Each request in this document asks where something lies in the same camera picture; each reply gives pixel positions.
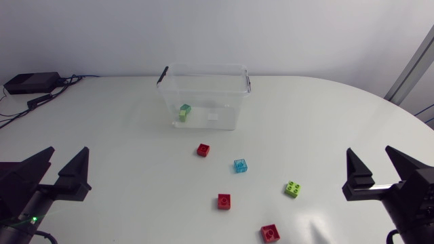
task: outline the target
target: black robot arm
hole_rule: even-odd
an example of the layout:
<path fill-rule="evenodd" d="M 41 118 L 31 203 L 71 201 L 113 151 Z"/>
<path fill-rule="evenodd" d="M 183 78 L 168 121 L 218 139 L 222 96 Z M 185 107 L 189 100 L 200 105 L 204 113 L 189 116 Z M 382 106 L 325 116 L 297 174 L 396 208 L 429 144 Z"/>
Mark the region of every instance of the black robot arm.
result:
<path fill-rule="evenodd" d="M 39 184 L 53 152 L 49 147 L 20 163 L 0 163 L 0 244 L 28 244 L 55 200 L 83 201 L 91 190 L 86 147 L 59 172 L 53 186 Z"/>
<path fill-rule="evenodd" d="M 434 243 L 434 168 L 390 146 L 386 152 L 401 181 L 375 186 L 371 171 L 349 148 L 344 196 L 381 201 L 405 243 Z"/>

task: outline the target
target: green lego block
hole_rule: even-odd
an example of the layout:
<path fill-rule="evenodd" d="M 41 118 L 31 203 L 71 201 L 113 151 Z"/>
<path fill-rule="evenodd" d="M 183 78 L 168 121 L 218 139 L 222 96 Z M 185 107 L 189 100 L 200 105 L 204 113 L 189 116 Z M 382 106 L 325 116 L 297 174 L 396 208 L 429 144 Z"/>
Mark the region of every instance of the green lego block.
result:
<path fill-rule="evenodd" d="M 286 186 L 285 193 L 290 195 L 291 197 L 296 198 L 298 193 L 300 193 L 301 186 L 295 182 L 289 181 Z"/>
<path fill-rule="evenodd" d="M 181 106 L 181 110 L 185 110 L 186 114 L 188 114 L 191 111 L 191 106 L 188 104 L 184 104 Z"/>
<path fill-rule="evenodd" d="M 179 120 L 181 120 L 181 122 L 185 122 L 185 120 L 187 119 L 187 113 L 185 110 L 182 110 L 179 112 Z"/>

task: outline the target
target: blue lego block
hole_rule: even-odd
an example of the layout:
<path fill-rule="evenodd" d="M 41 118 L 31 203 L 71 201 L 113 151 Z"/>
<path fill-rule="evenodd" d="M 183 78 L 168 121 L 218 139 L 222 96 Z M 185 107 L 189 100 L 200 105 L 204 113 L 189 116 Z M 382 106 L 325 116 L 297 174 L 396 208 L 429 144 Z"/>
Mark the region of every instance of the blue lego block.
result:
<path fill-rule="evenodd" d="M 233 166 L 235 168 L 235 172 L 242 173 L 247 171 L 247 164 L 244 159 L 238 159 L 233 161 Z"/>

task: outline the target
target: clear plastic container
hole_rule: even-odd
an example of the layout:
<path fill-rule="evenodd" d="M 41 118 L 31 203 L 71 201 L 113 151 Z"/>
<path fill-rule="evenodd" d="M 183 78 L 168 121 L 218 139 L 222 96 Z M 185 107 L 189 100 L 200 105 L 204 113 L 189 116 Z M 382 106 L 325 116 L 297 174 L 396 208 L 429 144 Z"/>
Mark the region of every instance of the clear plastic container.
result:
<path fill-rule="evenodd" d="M 170 64 L 157 87 L 179 128 L 235 129 L 250 94 L 247 68 L 240 64 Z M 191 106 L 185 122 L 179 119 L 183 104 Z"/>

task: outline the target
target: container handle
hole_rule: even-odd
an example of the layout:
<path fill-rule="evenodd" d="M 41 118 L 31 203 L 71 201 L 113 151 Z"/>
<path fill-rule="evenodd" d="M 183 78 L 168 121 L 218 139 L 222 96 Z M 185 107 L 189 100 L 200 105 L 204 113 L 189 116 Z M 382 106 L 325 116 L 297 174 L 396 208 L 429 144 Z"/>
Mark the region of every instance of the container handle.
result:
<path fill-rule="evenodd" d="M 249 93 L 250 93 L 250 92 L 252 92 L 252 86 L 250 85 L 250 78 L 249 78 L 249 76 L 247 75 L 247 76 L 245 77 L 245 79 L 247 80 L 247 85 L 248 85 L 248 89 L 249 89 Z"/>
<path fill-rule="evenodd" d="M 158 81 L 157 81 L 157 87 L 158 87 L 158 84 L 163 80 L 163 78 L 165 77 L 165 74 L 167 73 L 167 70 L 169 69 L 169 67 L 168 66 L 166 66 L 165 68 L 164 68 L 164 71 L 162 72 L 162 74 L 160 75 L 160 79 L 158 79 Z"/>

